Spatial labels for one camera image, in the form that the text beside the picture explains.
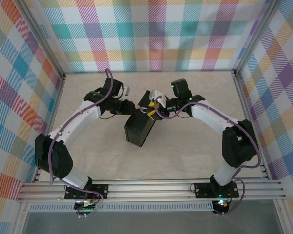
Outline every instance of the plaid wallpaper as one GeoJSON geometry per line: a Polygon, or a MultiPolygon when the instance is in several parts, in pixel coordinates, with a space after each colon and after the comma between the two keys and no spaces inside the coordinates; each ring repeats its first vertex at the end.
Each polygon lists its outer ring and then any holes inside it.
{"type": "Polygon", "coordinates": [[[242,76],[265,158],[293,216],[293,0],[281,2],[242,76]]]}
{"type": "Polygon", "coordinates": [[[46,129],[60,79],[12,0],[0,0],[0,234],[34,172],[35,137],[46,129]]]}
{"type": "Polygon", "coordinates": [[[68,72],[231,70],[269,0],[27,0],[68,72]]]}

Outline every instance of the beige floor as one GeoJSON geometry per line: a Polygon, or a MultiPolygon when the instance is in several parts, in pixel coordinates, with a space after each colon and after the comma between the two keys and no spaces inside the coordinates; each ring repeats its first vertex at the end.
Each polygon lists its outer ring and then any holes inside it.
{"type": "MultiPolygon", "coordinates": [[[[129,100],[137,104],[146,90],[157,89],[173,97],[170,83],[185,78],[193,94],[231,117],[244,119],[230,72],[114,73],[131,88],[129,100]]],[[[61,125],[91,90],[101,87],[105,74],[68,75],[54,127],[61,125]]],[[[175,118],[155,123],[142,148],[126,141],[128,116],[94,121],[70,149],[74,166],[96,179],[209,178],[223,162],[221,135],[205,123],[175,118]]],[[[261,177],[260,169],[243,169],[238,177],[261,177]]],[[[49,180],[43,172],[40,180],[49,180]]]]}

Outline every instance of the vent grille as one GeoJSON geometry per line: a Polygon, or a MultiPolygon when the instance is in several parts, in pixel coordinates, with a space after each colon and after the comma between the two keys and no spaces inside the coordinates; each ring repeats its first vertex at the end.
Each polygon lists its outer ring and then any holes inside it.
{"type": "MultiPolygon", "coordinates": [[[[105,202],[99,211],[151,212],[151,211],[210,211],[212,202],[105,202]]],[[[74,203],[32,203],[30,212],[69,212],[74,210],[74,203]]]]}

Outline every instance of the colorful plaid pattern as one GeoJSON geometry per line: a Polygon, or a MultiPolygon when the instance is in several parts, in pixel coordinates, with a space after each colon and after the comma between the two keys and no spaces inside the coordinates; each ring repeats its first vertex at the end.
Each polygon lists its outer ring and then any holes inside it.
{"type": "Polygon", "coordinates": [[[12,0],[0,0],[0,234],[34,172],[34,142],[51,117],[60,79],[12,0]]]}
{"type": "Polygon", "coordinates": [[[264,156],[293,216],[293,0],[281,2],[242,76],[264,156]]]}
{"type": "Polygon", "coordinates": [[[232,69],[269,0],[39,0],[69,72],[232,69]]]}

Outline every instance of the black box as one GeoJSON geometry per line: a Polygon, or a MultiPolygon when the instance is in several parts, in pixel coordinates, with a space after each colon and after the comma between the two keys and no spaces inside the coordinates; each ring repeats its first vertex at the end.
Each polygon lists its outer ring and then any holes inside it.
{"type": "MultiPolygon", "coordinates": [[[[147,90],[138,103],[140,107],[148,107],[150,104],[150,91],[147,90]]],[[[139,147],[145,142],[147,135],[151,131],[155,120],[152,120],[147,114],[142,113],[139,109],[132,114],[124,125],[126,140],[139,147]]]]}

